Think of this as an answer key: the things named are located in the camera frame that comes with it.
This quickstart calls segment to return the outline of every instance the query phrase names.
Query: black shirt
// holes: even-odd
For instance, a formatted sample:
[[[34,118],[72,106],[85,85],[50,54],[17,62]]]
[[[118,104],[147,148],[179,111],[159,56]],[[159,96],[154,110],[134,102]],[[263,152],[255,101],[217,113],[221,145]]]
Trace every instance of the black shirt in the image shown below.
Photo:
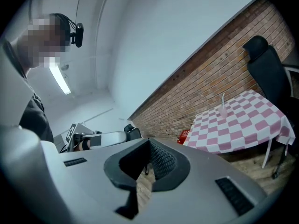
[[[18,61],[11,44],[5,40],[3,48],[12,65],[25,82],[28,83],[24,70]],[[52,143],[54,142],[53,134],[45,115],[43,104],[35,92],[23,113],[20,126],[35,132],[41,140],[50,141]]]

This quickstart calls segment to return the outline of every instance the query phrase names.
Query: red object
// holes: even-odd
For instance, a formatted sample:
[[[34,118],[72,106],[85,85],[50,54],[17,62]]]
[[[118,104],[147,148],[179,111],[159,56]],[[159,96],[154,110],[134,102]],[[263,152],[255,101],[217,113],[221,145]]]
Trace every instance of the red object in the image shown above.
[[[182,131],[181,135],[177,139],[178,144],[183,144],[188,136],[190,129],[185,129]]]

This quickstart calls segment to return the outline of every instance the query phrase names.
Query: red brick wall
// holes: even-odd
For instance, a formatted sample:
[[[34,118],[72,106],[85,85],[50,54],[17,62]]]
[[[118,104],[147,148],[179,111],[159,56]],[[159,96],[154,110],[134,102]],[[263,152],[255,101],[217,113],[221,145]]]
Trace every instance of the red brick wall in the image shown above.
[[[176,140],[196,114],[246,89],[260,88],[247,71],[242,45],[262,35],[281,60],[294,47],[283,18],[268,0],[257,0],[225,26],[175,72],[131,117],[143,137]]]

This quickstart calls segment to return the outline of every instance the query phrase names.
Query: white wall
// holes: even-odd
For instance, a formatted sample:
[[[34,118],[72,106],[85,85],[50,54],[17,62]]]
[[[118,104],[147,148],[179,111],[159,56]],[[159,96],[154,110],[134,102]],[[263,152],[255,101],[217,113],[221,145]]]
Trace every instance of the white wall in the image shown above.
[[[100,19],[96,48],[98,88],[107,86],[108,63],[111,59],[117,29],[131,0],[106,0]]]
[[[45,107],[45,113],[54,136],[64,135],[73,122],[103,133],[123,131],[128,124],[106,90]]]
[[[114,42],[109,83],[125,118],[252,1],[131,0]]]

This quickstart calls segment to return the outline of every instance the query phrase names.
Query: black office chair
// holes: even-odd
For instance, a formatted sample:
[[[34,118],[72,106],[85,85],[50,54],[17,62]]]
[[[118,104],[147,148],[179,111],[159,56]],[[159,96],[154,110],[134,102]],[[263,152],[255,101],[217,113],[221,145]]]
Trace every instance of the black office chair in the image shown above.
[[[295,135],[299,135],[299,100],[290,97],[291,86],[276,50],[259,35],[252,37],[243,48],[250,57],[247,64],[249,73],[259,84],[266,98],[289,119]],[[298,152],[297,140],[292,147],[294,152]],[[273,178],[278,176],[279,167],[285,159],[284,151]]]
[[[139,128],[135,128],[131,124],[128,124],[126,127],[124,127],[123,131],[128,133],[128,140],[142,138]]]

